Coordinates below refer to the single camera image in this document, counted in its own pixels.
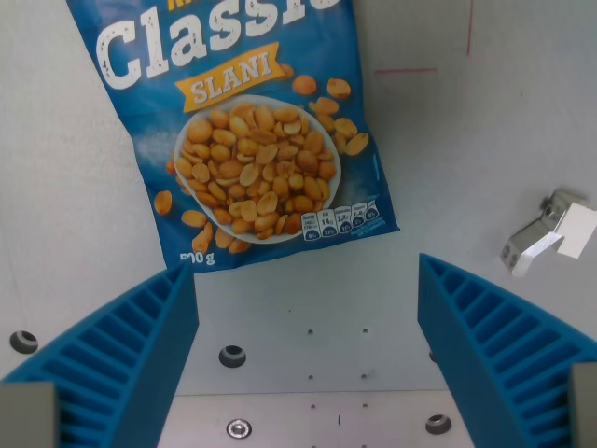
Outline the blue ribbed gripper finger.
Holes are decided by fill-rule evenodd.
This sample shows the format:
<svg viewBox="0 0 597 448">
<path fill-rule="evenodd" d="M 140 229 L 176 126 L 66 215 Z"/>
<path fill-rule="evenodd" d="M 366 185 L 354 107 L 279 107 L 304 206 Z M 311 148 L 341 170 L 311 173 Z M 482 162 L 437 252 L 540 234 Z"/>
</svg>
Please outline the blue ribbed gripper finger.
<svg viewBox="0 0 597 448">
<path fill-rule="evenodd" d="M 417 320 L 475 446 L 571 446 L 568 378 L 595 360 L 593 339 L 427 254 Z"/>
<path fill-rule="evenodd" d="M 82 319 L 1 383 L 55 387 L 61 447 L 155 447 L 198 327 L 183 262 Z"/>
</svg>

